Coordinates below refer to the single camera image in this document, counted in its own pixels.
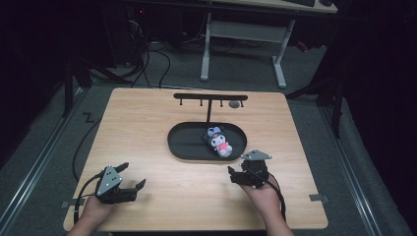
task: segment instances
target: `human hand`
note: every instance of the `human hand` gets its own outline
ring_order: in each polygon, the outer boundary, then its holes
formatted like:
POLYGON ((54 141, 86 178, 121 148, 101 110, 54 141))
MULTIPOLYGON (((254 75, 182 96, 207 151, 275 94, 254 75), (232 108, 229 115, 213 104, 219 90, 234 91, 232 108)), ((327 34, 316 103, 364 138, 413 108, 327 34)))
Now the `human hand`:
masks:
POLYGON ((90 196, 87 199, 83 214, 79 221, 67 235, 90 235, 92 231, 107 219, 112 209, 113 205, 102 204, 98 198, 90 196))
MULTIPOLYGON (((276 180, 269 175, 270 181, 275 188, 279 189, 276 180)), ((262 217, 280 212, 280 201, 276 190, 269 184, 264 184, 261 188, 256 189, 251 186, 240 185, 243 191, 249 196, 252 204, 262 217)))
MULTIPOLYGON (((268 181, 279 190, 278 183, 272 175, 268 181)), ((240 185, 249 196, 254 207, 264 220, 268 236, 291 236, 294 235, 281 214, 281 202, 276 190, 270 184, 264 184, 256 189, 251 186, 240 185)))

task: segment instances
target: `wrist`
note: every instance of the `wrist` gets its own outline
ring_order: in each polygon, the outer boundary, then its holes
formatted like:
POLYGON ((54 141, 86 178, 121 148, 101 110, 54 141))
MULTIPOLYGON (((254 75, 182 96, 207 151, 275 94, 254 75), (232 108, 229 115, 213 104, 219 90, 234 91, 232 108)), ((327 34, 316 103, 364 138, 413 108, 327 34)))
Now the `wrist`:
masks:
POLYGON ((283 220, 281 212, 277 210, 268 210, 264 212, 260 212, 261 218, 264 222, 274 222, 277 220, 283 220))
POLYGON ((263 219, 278 217, 282 218, 281 209, 279 206, 260 207, 258 211, 263 219))
POLYGON ((67 235, 89 236, 97 227, 98 225, 92 219, 81 216, 67 235))

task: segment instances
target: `black oval tray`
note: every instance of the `black oval tray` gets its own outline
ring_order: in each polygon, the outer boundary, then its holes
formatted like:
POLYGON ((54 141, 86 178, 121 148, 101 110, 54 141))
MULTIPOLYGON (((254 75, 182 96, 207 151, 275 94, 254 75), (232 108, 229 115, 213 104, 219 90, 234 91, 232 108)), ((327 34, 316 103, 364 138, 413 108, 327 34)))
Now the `black oval tray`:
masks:
POLYGON ((247 138, 245 133, 230 123, 209 123, 209 127, 224 127, 226 141, 233 147, 228 157, 220 157, 209 147, 202 136, 208 131, 207 122, 183 122, 175 125, 168 134, 168 145, 171 152, 186 160, 235 160, 245 151, 247 138))

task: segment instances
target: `pink plush toy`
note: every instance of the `pink plush toy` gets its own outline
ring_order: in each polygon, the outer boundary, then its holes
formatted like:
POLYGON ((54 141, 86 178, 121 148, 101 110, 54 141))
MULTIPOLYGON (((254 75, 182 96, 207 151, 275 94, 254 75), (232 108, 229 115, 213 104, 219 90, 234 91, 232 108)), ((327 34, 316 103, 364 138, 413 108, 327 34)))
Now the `pink plush toy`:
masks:
POLYGON ((208 128, 207 142, 220 157, 228 157, 233 151, 232 146, 226 141, 222 127, 208 128))

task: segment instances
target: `gray carpet floor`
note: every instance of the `gray carpet floor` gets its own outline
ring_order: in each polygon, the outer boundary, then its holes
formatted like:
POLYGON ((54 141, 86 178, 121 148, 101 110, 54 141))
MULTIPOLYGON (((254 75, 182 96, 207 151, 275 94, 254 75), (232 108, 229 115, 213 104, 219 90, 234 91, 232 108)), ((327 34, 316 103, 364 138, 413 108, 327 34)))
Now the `gray carpet floor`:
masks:
MULTIPOLYGON (((169 65, 169 71, 162 83, 164 89, 178 87, 290 93, 310 82, 326 52, 324 47, 304 53, 297 48, 288 47, 282 60, 287 89, 280 89, 277 86, 270 58, 248 54, 246 51, 245 54, 241 53, 247 48, 236 47, 223 53, 214 50, 224 50, 224 47, 214 48, 211 54, 209 80, 203 83, 200 81, 202 48, 176 49, 162 44, 152 47, 153 49, 163 48, 159 52, 167 55, 169 62, 165 56, 151 52, 147 67, 149 83, 142 75, 136 83, 136 88, 147 88, 151 84, 157 89, 157 84, 169 65)), ((263 49, 266 53, 270 53, 270 48, 263 49)), ((113 69, 118 74, 128 70, 123 67, 113 69)), ((125 86, 109 81, 94 80, 91 89, 84 90, 76 96, 78 103, 71 119, 68 120, 59 139, 54 143, 48 155, 49 158, 45 161, 45 167, 40 171, 41 175, 33 180, 34 187, 29 189, 26 198, 21 200, 22 207, 17 210, 15 217, 10 219, 9 227, 4 231, 7 233, 5 235, 65 234, 62 224, 67 210, 61 208, 61 205, 72 198, 77 186, 71 165, 77 147, 92 126, 92 123, 86 122, 86 113, 90 113, 90 120, 98 120, 103 115, 112 90, 117 87, 125 86)), ((323 230, 295 230, 295 234, 370 235, 349 185, 349 177, 346 176, 339 158, 340 153, 343 152, 358 178, 361 190, 378 223, 377 228, 380 233, 376 235, 411 235, 363 147, 350 116, 348 104, 343 103, 340 123, 341 139, 336 140, 327 122, 327 114, 331 107, 317 107, 313 96, 301 96, 288 100, 288 103, 319 193, 328 197, 328 202, 324 203, 328 227, 323 230)), ((13 157, 0 170, 2 180, 0 182, 0 209, 2 212, 8 211, 9 204, 22 183, 25 182, 33 164, 42 154, 50 135, 57 124, 62 121, 63 104, 64 90, 61 88, 34 120, 30 132, 13 157)), ((82 172, 96 130, 97 128, 94 128, 87 136, 77 153, 78 175, 82 172)))

